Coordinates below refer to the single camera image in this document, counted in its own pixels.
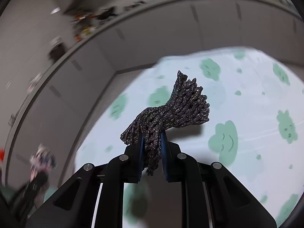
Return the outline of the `red object on counter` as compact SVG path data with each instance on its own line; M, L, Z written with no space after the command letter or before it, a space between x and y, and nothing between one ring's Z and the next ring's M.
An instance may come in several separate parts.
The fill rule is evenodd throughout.
M4 156L5 156L5 151L3 148L0 149L0 161L4 160Z

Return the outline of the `black rice cooker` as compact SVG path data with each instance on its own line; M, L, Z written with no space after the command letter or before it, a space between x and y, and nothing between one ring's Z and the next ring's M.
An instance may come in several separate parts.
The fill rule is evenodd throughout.
M56 63L65 53L66 53L65 44L60 42L51 49L48 56L49 59L52 61L52 63Z

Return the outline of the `grey kitchen cabinets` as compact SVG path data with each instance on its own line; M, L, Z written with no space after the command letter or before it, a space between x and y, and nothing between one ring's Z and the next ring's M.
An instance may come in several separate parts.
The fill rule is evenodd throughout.
M158 0L119 15L63 55L23 102L8 135L2 182L20 187L28 156L40 143L58 160L64 180L80 134L118 73L160 58L220 47L250 46L303 64L303 16L270 0Z

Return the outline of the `green cloud pattern tablecloth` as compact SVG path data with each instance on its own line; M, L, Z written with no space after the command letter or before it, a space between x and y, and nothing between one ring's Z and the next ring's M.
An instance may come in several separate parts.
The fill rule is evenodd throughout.
M75 168L121 154L121 133L142 110L168 101L178 72L203 87L209 121L171 128L167 138L199 162L221 162L282 226L303 194L303 69L255 49L161 59L103 112L77 150Z

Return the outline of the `black wok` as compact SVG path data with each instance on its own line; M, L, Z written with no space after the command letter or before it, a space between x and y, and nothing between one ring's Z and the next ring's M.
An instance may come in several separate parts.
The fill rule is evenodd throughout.
M106 8L106 9L102 10L99 15L97 15L97 19L100 21L103 21L103 20L107 20L107 19L116 17L117 14L115 12L116 12L116 6Z

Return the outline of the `spice rack with bottles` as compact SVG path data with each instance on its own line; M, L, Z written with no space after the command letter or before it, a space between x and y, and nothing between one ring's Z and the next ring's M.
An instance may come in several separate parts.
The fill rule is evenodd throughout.
M97 27L94 24L96 18L97 16L91 12L81 12L74 16L70 24L76 42L80 42L96 31Z

